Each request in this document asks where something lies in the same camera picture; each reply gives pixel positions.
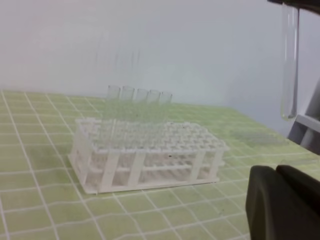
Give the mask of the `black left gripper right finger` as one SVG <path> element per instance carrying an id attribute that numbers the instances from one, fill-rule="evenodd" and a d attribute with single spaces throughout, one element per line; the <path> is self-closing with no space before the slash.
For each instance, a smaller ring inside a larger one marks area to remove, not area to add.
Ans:
<path id="1" fill-rule="evenodd" d="M 275 219 L 319 220 L 320 182 L 289 165 L 278 165 L 275 172 Z"/>

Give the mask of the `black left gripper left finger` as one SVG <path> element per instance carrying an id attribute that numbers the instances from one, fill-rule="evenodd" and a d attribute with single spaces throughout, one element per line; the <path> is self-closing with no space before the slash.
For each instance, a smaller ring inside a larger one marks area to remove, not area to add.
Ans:
<path id="1" fill-rule="evenodd" d="M 250 169 L 245 202 L 249 234 L 253 240 L 318 240 L 319 220 L 275 219 L 276 168 Z"/>

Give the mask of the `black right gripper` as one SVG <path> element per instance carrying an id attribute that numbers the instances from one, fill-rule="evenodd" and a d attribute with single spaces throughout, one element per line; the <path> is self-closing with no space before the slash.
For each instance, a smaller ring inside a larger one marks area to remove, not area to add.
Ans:
<path id="1" fill-rule="evenodd" d="M 319 11 L 320 0 L 267 0 L 274 4 L 285 4 L 298 9 L 307 11 Z"/>

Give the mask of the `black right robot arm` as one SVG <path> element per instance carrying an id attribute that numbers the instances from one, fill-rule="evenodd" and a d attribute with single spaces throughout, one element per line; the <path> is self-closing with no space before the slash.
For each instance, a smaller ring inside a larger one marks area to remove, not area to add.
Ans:
<path id="1" fill-rule="evenodd" d="M 281 117 L 288 139 L 320 152 L 320 2 L 273 0 L 282 8 Z"/>

